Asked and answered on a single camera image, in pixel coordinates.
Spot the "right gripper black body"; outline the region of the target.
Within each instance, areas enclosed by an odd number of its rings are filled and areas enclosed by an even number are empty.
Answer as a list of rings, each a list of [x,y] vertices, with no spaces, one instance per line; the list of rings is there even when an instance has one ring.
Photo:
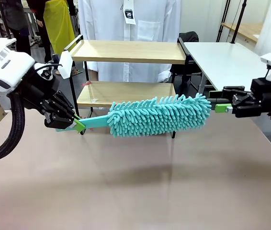
[[[236,117],[256,117],[271,113],[271,81],[253,79],[250,92],[233,96],[233,114]]]

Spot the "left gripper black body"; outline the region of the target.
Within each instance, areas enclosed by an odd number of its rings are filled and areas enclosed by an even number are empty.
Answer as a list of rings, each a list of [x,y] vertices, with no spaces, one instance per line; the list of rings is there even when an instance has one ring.
[[[18,85],[18,93],[26,109],[35,109],[41,112],[43,102],[49,100],[58,90],[59,80],[52,71],[59,64],[41,64],[35,62]]]

